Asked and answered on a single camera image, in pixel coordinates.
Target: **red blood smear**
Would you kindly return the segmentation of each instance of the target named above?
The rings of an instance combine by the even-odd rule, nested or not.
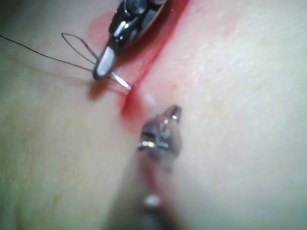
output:
[[[149,31],[119,57],[117,67],[120,67],[120,70],[116,70],[117,74],[128,82],[133,82],[131,91],[125,97],[120,96],[118,103],[121,121],[125,126],[127,123],[135,124],[145,119],[146,111],[140,95],[141,83],[170,40],[188,3],[189,0],[171,0]],[[90,41],[99,47],[104,46],[108,36],[107,29],[104,28],[106,18],[111,20],[109,12],[94,20],[88,33]]]

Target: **skin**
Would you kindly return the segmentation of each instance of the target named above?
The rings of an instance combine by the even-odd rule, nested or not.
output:
[[[60,33],[86,38],[117,4],[10,0],[1,34],[91,68]],[[188,229],[307,228],[306,8],[191,0],[146,76],[148,116],[184,108],[173,181]],[[140,127],[120,123],[115,91],[91,99],[89,72],[3,39],[0,60],[0,228],[104,229]]]

